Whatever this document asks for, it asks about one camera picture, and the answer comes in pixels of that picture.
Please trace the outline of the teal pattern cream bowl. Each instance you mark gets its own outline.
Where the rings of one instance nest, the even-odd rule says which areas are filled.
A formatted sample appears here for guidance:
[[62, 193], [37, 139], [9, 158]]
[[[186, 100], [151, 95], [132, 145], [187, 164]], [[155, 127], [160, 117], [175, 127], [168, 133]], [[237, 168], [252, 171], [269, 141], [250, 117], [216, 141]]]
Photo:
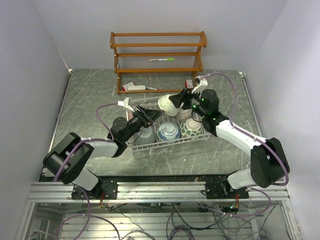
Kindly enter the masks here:
[[174, 106], [172, 101], [169, 99], [170, 96], [172, 96], [172, 94], [166, 94], [161, 96], [158, 99], [157, 104], [159, 108], [163, 110], [167, 115], [176, 116], [179, 113], [180, 109]]

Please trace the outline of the blue floral white bowl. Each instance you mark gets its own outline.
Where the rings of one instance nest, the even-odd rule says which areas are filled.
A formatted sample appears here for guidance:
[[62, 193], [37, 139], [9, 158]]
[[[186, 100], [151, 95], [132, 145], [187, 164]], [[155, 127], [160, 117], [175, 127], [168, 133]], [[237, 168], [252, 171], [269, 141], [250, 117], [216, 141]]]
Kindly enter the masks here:
[[157, 130], [157, 137], [162, 142], [177, 140], [180, 136], [180, 129], [173, 122], [164, 122]]

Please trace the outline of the white wire dish rack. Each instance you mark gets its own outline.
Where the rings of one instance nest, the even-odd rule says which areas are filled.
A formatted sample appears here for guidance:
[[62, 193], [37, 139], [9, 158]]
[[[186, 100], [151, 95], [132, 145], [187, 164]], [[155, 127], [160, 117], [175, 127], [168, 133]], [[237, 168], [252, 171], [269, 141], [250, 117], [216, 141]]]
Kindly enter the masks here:
[[[195, 120], [199, 122], [199, 116], [195, 115]], [[164, 148], [167, 146], [174, 146], [174, 145], [179, 145], [179, 144], [184, 144], [184, 143], [191, 143], [191, 142], [196, 142], [196, 141], [202, 141], [205, 140], [207, 141], [210, 138], [210, 134], [204, 129], [204, 127], [201, 125], [202, 128], [202, 134], [196, 137], [182, 137], [182, 134], [180, 132], [180, 138], [176, 140], [170, 140], [170, 141], [160, 141], [157, 136], [157, 130], [160, 127], [161, 124], [166, 123], [166, 122], [172, 122], [175, 123], [179, 129], [180, 125], [184, 120], [177, 119], [177, 116], [170, 116], [164, 113], [162, 116], [160, 116], [153, 124], [152, 127], [155, 130], [156, 133], [156, 140], [154, 143], [151, 144], [145, 144], [145, 145], [137, 145], [135, 141], [137, 140], [137, 135], [136, 133], [131, 139], [129, 140], [128, 145], [131, 147], [131, 150], [133, 152], [138, 152], [138, 151], [146, 151], [146, 150], [151, 150], [151, 149], [158, 149], [158, 148]]]

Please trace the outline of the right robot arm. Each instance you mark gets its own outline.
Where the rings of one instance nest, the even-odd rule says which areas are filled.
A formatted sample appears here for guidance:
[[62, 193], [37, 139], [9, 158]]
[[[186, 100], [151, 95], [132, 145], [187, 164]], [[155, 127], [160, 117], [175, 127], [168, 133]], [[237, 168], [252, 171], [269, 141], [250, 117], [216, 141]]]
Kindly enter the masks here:
[[208, 133], [230, 142], [249, 156], [250, 167], [231, 173], [221, 184], [220, 192], [224, 197], [231, 198], [244, 187], [265, 189], [278, 185], [282, 178], [285, 179], [284, 185], [289, 182], [290, 167], [281, 142], [275, 137], [266, 139], [257, 136], [233, 123], [219, 111], [220, 101], [214, 90], [193, 93], [186, 88], [171, 95], [169, 100], [175, 108], [198, 114]]

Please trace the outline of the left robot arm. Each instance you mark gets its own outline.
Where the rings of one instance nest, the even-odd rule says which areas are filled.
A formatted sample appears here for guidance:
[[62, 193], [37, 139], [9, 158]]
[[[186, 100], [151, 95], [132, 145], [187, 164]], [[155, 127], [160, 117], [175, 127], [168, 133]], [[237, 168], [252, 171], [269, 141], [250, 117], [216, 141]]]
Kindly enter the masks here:
[[43, 167], [54, 174], [54, 181], [73, 184], [82, 188], [91, 198], [98, 198], [104, 191], [103, 181], [85, 169], [90, 158], [116, 158], [127, 148], [126, 142], [142, 128], [149, 128], [165, 112], [137, 106], [132, 118], [117, 117], [105, 138], [82, 138], [68, 133], [43, 159]]

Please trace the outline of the wooden shelf rack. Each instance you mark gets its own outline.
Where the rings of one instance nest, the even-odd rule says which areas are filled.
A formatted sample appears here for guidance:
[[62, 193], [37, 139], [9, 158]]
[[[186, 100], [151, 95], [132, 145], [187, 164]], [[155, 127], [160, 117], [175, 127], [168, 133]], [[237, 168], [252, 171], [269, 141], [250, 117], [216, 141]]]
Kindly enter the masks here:
[[[122, 90], [124, 74], [191, 73], [196, 77], [203, 70], [201, 51], [207, 43], [204, 31], [111, 32], [117, 94], [126, 93]], [[162, 58], [174, 61], [149, 61]]]

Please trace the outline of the purple pattern cream bowl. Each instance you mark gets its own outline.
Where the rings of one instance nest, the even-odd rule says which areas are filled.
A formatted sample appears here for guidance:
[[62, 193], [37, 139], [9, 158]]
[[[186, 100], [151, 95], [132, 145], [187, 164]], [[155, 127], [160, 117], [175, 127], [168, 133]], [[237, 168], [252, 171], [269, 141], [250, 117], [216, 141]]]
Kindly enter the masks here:
[[176, 115], [179, 120], [186, 120], [191, 117], [192, 110], [191, 109], [181, 109]]

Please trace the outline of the red floral pattern bowl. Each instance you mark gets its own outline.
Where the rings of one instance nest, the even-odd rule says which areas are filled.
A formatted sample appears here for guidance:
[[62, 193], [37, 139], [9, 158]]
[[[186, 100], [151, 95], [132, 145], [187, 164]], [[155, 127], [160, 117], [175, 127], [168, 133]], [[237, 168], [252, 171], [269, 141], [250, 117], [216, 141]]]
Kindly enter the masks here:
[[127, 121], [129, 122], [134, 116], [131, 112], [126, 112]]

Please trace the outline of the red white small box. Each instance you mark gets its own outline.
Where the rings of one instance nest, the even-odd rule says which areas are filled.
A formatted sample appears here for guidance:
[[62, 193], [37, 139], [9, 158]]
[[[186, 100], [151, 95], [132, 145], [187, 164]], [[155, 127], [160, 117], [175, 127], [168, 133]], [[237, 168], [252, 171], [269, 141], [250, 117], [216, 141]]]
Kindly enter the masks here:
[[185, 87], [188, 89], [193, 89], [194, 88], [193, 81], [191, 79], [185, 80]]

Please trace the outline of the blue dotted bowl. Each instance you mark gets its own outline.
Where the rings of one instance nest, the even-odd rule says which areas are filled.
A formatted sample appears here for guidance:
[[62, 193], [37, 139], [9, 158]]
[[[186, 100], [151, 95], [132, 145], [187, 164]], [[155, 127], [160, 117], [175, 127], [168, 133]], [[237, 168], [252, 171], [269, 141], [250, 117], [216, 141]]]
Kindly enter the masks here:
[[137, 145], [147, 145], [152, 144], [156, 141], [156, 132], [152, 127], [142, 127], [140, 132], [137, 134], [137, 140], [135, 143]]

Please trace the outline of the red tipped pen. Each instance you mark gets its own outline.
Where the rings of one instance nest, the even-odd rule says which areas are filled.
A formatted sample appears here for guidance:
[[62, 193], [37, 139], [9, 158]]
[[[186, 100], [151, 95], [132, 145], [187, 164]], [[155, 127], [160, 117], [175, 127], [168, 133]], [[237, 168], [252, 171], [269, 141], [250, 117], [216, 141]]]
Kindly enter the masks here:
[[160, 91], [161, 89], [160, 88], [153, 88], [153, 87], [145, 87], [146, 89], [148, 90], [154, 90], [154, 91]]

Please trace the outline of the white rectangular eraser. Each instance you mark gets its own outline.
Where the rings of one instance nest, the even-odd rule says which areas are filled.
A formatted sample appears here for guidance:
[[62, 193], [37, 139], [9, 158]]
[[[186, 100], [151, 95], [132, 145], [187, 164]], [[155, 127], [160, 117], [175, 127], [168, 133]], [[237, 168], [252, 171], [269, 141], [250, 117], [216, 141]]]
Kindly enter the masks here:
[[144, 91], [146, 87], [144, 85], [131, 85], [128, 87], [129, 91]]

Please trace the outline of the green leaf pattern bowl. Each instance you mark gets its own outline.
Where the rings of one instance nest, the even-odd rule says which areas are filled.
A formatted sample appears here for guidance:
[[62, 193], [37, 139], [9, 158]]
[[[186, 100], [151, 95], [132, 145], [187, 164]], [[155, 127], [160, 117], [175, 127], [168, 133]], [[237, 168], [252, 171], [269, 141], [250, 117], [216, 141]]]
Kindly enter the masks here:
[[201, 123], [188, 118], [180, 124], [180, 132], [183, 138], [200, 136], [202, 131]]

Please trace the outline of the red white card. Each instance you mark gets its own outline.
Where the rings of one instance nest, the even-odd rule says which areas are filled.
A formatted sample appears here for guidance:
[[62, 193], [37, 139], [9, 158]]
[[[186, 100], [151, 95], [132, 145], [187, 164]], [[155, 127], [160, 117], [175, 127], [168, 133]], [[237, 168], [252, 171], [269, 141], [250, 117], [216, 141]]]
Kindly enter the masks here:
[[123, 91], [129, 91], [129, 90], [130, 90], [129, 88], [130, 88], [130, 87], [133, 87], [133, 86], [135, 86], [135, 84], [134, 84], [132, 81], [130, 81], [130, 82], [124, 84], [124, 85], [121, 87], [121, 89], [122, 89]]

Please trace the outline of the green capped marker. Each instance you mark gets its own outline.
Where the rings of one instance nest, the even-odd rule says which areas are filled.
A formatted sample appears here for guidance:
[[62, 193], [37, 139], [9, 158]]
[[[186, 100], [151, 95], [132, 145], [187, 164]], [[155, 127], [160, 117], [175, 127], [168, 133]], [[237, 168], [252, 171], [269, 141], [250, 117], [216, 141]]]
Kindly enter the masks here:
[[149, 59], [149, 62], [172, 62], [174, 61], [174, 58], [154, 58], [154, 59]]

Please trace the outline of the aluminium mounting rail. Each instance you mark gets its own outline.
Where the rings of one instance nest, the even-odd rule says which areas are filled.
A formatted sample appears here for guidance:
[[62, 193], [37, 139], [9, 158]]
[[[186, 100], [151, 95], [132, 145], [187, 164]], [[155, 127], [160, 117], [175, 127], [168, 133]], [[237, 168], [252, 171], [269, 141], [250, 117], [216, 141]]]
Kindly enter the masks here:
[[[171, 203], [171, 202], [232, 202], [235, 197], [209, 199], [204, 195], [204, 182], [119, 182], [115, 199], [105, 198], [105, 203]], [[58, 182], [35, 182], [31, 185], [28, 203], [80, 203], [72, 199], [73, 186]], [[284, 186], [270, 186], [256, 190], [248, 189], [248, 198], [241, 202], [287, 201], [289, 193]]]

